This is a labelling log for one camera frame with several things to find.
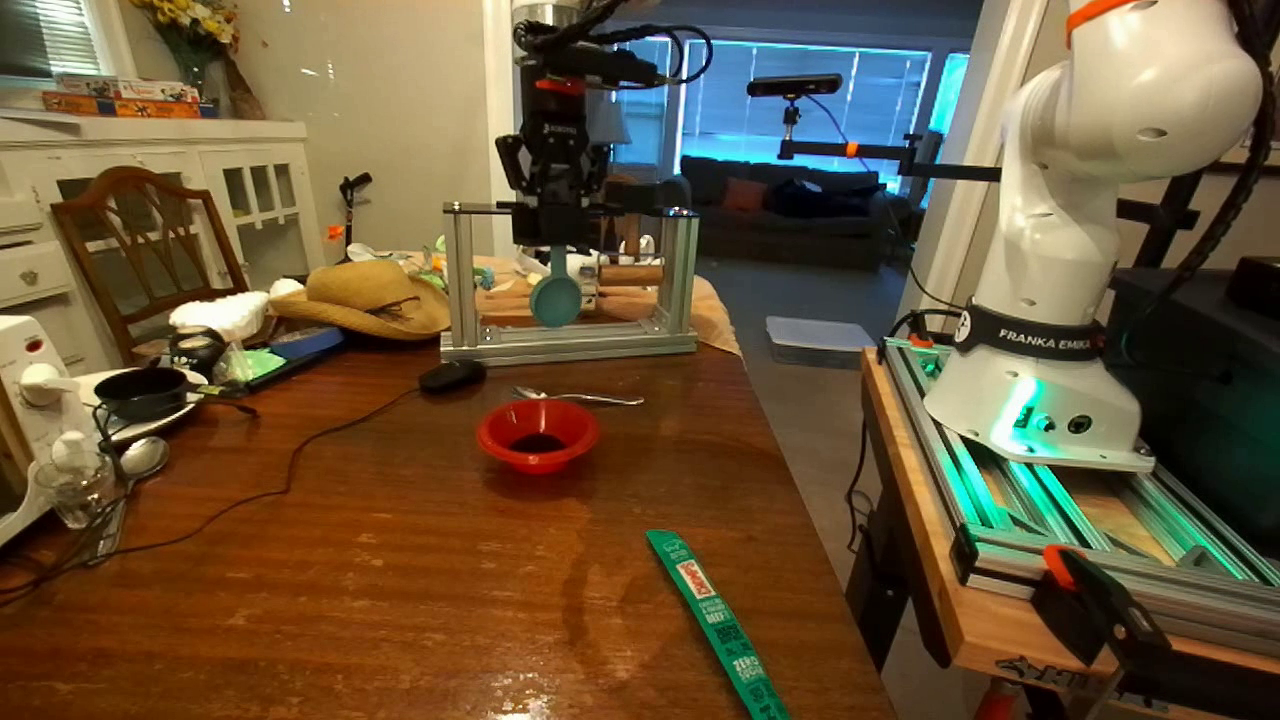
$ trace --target wooden chair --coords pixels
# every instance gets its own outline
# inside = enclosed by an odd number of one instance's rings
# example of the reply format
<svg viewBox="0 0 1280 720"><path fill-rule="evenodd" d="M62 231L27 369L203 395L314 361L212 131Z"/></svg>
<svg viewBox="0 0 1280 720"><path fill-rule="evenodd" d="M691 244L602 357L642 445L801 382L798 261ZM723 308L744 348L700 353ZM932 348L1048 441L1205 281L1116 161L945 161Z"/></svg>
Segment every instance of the wooden chair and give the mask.
<svg viewBox="0 0 1280 720"><path fill-rule="evenodd" d="M250 287L212 198L178 177L109 167L72 199L51 203L51 221L120 361L161 357L178 306Z"/></svg>

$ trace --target wooden table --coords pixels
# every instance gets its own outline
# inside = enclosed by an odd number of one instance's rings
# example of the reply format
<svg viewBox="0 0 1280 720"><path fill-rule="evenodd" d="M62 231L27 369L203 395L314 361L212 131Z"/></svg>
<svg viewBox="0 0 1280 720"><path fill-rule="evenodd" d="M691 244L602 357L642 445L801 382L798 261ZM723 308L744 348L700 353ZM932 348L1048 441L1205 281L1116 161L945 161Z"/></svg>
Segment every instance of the wooden table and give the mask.
<svg viewBox="0 0 1280 720"><path fill-rule="evenodd" d="M889 375L889 366L881 366L878 353L861 357L861 382L863 382L863 406L873 421L873 447L881 462L881 482L889 498L889 521L896 536L891 554L905 570L908 598L919 617L919 636L927 652L945 670L970 670L980 677L1008 677L1020 683L1059 689L1059 692L1094 692L1106 689L1116 677L1116 662L1106 652L1094 670L1085 670L1033 613L1027 602L978 592L961 586L952 545L955 527L945 514L945 499L932 489L932 468L919 451L919 441L912 433L908 409ZM1181 652L1213 657L1241 670L1259 670L1280 677L1276 657L1254 657L1236 648L1217 648L1205 639L1171 636Z"/></svg>
<svg viewBox="0 0 1280 720"><path fill-rule="evenodd" d="M798 717L891 717L814 521L730 353L491 369L341 353L203 406L130 514L130 554L0 613L0 717L742 717L654 560L676 527ZM518 383L645 391L529 483L477 451Z"/></svg>

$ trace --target flower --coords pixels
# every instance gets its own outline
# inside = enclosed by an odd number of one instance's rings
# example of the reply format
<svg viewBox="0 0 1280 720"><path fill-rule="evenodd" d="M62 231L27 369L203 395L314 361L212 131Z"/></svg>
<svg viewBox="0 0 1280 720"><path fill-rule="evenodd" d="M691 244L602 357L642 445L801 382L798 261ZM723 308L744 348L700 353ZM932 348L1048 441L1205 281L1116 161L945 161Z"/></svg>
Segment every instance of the flower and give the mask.
<svg viewBox="0 0 1280 720"><path fill-rule="evenodd" d="M132 0L151 16L161 31L182 31L189 41L212 41L222 50L236 44L236 7L231 6L203 6L203 0Z"/></svg>

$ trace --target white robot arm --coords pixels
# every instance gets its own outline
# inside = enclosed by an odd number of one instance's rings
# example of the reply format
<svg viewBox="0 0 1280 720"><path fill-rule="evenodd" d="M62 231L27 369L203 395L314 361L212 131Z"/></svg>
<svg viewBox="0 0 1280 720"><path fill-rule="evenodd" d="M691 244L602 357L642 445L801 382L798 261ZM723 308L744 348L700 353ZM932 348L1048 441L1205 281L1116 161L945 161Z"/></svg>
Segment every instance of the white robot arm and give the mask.
<svg viewBox="0 0 1280 720"><path fill-rule="evenodd" d="M1148 474L1142 406L1097 361L1121 185L1213 164L1264 73L1225 0L1075 0L1068 50L1008 109L995 242L923 409L1011 462Z"/></svg>

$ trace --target floor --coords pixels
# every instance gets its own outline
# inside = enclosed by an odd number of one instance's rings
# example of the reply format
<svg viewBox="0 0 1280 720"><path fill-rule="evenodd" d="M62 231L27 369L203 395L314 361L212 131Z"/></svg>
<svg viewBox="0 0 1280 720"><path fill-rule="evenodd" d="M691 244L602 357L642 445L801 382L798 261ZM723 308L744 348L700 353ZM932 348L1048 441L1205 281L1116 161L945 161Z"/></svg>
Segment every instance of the floor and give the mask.
<svg viewBox="0 0 1280 720"><path fill-rule="evenodd" d="M700 261L700 276L710 276L730 306L764 415L844 589L852 570L844 483L852 482L863 423L856 357L776 348L769 342L769 317L863 323L870 336L884 336L896 320L905 274ZM881 478L873 465L863 474L863 493L878 498ZM889 652L884 683L905 720L972 717L984 692L980 677L949 672L927 662L912 613Z"/></svg>

